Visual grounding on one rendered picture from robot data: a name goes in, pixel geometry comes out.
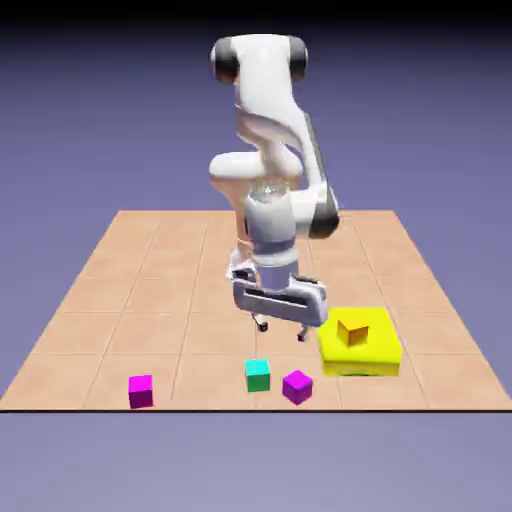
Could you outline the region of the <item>small purple cube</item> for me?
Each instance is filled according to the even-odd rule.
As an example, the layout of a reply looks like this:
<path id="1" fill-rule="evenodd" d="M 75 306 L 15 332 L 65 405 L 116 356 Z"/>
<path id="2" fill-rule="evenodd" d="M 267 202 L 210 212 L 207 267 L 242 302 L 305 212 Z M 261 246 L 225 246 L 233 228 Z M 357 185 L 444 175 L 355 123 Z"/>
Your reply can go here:
<path id="1" fill-rule="evenodd" d="M 312 396 L 313 380 L 300 370 L 286 375 L 282 380 L 282 394 L 294 405 L 300 405 Z"/>

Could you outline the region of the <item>small orange cube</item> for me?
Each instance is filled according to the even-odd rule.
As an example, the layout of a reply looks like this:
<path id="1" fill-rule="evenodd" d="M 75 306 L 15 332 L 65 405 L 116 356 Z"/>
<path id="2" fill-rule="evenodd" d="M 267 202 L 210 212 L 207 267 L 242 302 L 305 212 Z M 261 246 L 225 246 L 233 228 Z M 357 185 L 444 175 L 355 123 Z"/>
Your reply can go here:
<path id="1" fill-rule="evenodd" d="M 365 322 L 340 319 L 337 321 L 336 334 L 347 347 L 362 345 L 367 342 L 369 326 Z"/>

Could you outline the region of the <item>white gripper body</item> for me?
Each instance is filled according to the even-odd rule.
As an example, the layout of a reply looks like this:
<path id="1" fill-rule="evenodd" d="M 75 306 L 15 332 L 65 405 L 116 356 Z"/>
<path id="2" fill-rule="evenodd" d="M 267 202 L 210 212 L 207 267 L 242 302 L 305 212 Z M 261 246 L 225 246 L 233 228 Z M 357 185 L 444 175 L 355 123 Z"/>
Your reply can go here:
<path id="1" fill-rule="evenodd" d="M 280 291 L 265 290 L 246 279 L 234 279 L 232 285 L 241 310 L 306 326 L 321 326 L 328 319 L 326 287 L 320 281 L 291 275 L 288 287 Z"/>

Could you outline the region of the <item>large yellow box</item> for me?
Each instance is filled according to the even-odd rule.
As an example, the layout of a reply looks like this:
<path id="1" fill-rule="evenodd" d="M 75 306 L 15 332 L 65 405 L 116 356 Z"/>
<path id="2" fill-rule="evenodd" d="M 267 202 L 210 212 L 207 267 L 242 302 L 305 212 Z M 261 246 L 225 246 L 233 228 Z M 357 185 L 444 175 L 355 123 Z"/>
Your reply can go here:
<path id="1" fill-rule="evenodd" d="M 347 347 L 336 334 L 340 319 L 365 322 L 367 342 Z M 317 329 L 323 372 L 326 376 L 397 376 L 402 346 L 386 308 L 337 307 Z"/>

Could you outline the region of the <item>small teal cube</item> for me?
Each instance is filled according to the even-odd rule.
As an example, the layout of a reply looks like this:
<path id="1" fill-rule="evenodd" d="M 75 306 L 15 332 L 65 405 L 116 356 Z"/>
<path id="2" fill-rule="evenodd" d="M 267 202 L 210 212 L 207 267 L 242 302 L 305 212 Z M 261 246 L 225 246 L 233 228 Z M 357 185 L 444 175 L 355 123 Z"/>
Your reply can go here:
<path id="1" fill-rule="evenodd" d="M 250 393 L 269 391 L 271 388 L 271 372 L 267 359 L 245 361 L 245 378 Z"/>

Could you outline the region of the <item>small magenta cube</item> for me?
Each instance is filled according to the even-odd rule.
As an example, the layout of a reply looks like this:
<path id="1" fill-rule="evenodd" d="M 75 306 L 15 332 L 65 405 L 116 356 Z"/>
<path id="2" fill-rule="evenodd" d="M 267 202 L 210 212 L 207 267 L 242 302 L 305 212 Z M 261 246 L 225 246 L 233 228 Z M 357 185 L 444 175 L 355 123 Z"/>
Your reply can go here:
<path id="1" fill-rule="evenodd" d="M 152 375 L 130 376 L 128 380 L 128 398 L 131 409 L 152 407 L 154 405 Z"/>

